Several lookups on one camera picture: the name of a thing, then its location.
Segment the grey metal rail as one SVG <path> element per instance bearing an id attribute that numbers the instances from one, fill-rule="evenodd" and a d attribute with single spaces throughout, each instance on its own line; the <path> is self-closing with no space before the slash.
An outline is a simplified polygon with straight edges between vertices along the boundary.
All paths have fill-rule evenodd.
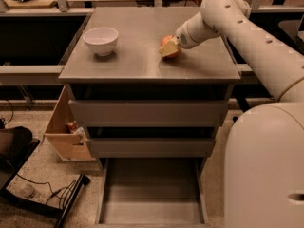
<path id="1" fill-rule="evenodd" d="M 244 84 L 253 85 L 258 83 L 257 76 L 247 64 L 236 64 L 236 68 Z"/>
<path id="2" fill-rule="evenodd" d="M 0 66 L 0 86 L 57 86 L 63 66 Z"/>

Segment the black cart frame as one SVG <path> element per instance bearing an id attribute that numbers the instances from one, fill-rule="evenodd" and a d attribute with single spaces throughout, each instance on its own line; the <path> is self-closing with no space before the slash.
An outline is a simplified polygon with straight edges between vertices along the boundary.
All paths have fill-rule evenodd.
<path id="1" fill-rule="evenodd" d="M 37 154 L 41 141 L 24 127 L 0 130 L 1 201 L 13 207 L 30 211 L 55 220 L 53 228 L 64 228 L 67 215 L 81 189 L 90 183 L 86 175 L 65 180 L 65 175 L 56 177 L 38 163 L 32 169 L 27 164 Z M 31 184 L 40 192 L 38 198 L 27 199 L 14 194 L 10 185 Z"/>

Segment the right grey metal rail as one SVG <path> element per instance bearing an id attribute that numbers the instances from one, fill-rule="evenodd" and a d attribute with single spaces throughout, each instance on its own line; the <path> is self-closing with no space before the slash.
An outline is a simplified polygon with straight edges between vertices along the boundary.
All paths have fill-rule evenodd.
<path id="1" fill-rule="evenodd" d="M 258 83 L 257 76 L 247 64 L 236 64 L 236 68 L 244 84 L 253 85 Z"/>

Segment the grey middle drawer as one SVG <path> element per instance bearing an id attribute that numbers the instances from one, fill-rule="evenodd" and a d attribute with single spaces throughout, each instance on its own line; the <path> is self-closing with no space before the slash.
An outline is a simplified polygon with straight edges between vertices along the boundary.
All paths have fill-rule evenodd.
<path id="1" fill-rule="evenodd" d="M 210 138 L 104 138 L 86 141 L 97 158 L 192 158 L 212 154 L 215 140 Z"/>

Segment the clear plastic bottle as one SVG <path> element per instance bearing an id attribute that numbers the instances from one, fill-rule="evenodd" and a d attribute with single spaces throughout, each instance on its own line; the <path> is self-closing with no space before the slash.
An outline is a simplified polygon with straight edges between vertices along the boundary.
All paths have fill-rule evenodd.
<path id="1" fill-rule="evenodd" d="M 31 184 L 22 184 L 20 193 L 24 198 L 34 199 L 38 198 L 40 193 Z"/>

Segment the white ceramic bowl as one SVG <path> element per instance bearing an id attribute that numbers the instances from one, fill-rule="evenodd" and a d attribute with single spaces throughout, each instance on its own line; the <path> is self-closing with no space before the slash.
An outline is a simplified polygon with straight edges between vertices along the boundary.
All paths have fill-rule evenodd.
<path id="1" fill-rule="evenodd" d="M 93 28 L 83 35 L 87 47 L 99 56 L 109 55 L 117 45 L 119 32 L 114 28 Z"/>

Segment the grey open bottom drawer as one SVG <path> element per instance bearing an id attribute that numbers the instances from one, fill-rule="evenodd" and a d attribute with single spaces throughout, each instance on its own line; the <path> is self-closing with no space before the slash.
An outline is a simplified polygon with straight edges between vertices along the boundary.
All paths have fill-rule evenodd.
<path id="1" fill-rule="evenodd" d="M 209 228 L 198 162 L 108 159 L 97 224 L 102 228 Z"/>

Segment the left grey metal rail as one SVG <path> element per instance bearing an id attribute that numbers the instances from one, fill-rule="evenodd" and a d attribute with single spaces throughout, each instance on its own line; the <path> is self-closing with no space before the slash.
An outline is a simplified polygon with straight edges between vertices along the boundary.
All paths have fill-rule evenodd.
<path id="1" fill-rule="evenodd" d="M 0 86 L 57 86 L 63 66 L 0 66 Z"/>

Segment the grey drawer cabinet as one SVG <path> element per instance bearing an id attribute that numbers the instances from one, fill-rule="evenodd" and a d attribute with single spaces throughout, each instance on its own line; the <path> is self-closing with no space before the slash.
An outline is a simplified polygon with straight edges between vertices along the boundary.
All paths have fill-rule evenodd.
<path id="1" fill-rule="evenodd" d="M 97 56 L 77 43 L 59 76 L 70 100 L 89 101 L 227 101 L 240 77 L 221 38 L 181 53 L 159 54 L 160 40 L 197 13 L 195 8 L 98 8 L 90 29 L 111 27 L 118 45 Z M 89 139 L 210 138 L 213 127 L 84 126 Z"/>

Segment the wooden box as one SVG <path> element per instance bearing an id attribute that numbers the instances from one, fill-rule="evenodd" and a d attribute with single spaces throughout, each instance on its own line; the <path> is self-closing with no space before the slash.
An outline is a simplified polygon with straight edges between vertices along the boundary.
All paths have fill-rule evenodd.
<path id="1" fill-rule="evenodd" d="M 63 162 L 93 161 L 86 145 L 86 135 L 72 132 L 69 124 L 77 127 L 68 105 L 69 95 L 64 87 L 49 120 L 44 136 Z"/>

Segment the red snack packet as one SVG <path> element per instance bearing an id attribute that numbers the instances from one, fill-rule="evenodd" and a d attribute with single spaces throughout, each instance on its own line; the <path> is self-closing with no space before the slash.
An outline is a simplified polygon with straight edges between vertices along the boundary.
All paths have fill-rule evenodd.
<path id="1" fill-rule="evenodd" d="M 78 128 L 78 125 L 77 125 L 77 123 L 75 121 L 69 122 L 67 124 L 67 128 L 68 128 L 68 130 L 69 130 L 70 133 L 75 133 L 76 130 L 77 130 L 77 128 Z"/>

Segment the grey top drawer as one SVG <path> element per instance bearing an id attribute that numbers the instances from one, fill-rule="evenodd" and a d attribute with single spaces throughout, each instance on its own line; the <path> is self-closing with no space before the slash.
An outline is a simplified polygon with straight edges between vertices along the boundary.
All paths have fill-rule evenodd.
<path id="1" fill-rule="evenodd" d="M 100 127 L 221 126 L 227 101 L 89 101 L 70 100 L 75 120 Z"/>

